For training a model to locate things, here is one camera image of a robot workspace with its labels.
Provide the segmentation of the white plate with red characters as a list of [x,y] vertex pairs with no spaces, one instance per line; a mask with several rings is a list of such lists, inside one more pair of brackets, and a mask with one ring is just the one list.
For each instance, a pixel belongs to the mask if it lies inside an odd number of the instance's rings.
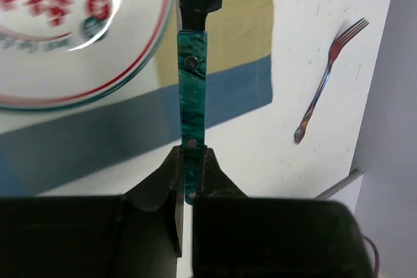
[[1,0],[1,108],[97,101],[152,59],[173,0]]

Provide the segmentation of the blue beige cloth placemat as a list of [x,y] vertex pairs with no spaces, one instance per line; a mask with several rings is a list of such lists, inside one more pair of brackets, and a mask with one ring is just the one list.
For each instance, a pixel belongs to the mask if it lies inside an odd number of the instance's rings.
[[[128,174],[144,178],[180,141],[177,27],[169,27],[148,65],[125,86],[86,106],[49,113],[1,113],[1,194],[100,193],[84,186],[105,171],[112,188]],[[223,0],[207,20],[206,126],[272,102],[274,0]]]

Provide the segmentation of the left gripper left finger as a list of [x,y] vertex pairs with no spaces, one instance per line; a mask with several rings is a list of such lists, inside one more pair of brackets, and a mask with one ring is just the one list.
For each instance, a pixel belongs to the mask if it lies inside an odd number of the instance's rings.
[[3,197],[2,277],[175,277],[182,149],[122,195]]

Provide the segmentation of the pink iridescent fork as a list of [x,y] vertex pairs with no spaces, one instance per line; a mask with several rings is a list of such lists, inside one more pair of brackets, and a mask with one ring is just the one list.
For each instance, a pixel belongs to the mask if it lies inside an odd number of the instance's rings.
[[326,68],[324,70],[324,74],[321,78],[319,86],[315,91],[315,94],[302,118],[298,128],[295,130],[293,134],[293,141],[294,144],[298,145],[304,138],[306,134],[306,130],[311,119],[311,116],[315,110],[317,102],[329,80],[333,64],[335,63],[336,59],[338,58],[341,50],[350,42],[357,34],[363,31],[369,25],[369,21],[363,17],[360,18],[358,21],[353,23],[344,31],[339,31],[336,37],[333,39],[329,50],[328,50],[328,60],[326,64]]

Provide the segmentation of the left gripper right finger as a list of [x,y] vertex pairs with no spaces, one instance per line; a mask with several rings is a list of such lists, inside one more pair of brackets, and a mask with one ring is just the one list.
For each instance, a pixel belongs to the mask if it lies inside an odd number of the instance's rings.
[[195,277],[372,277],[340,202],[246,196],[204,151],[192,214]]

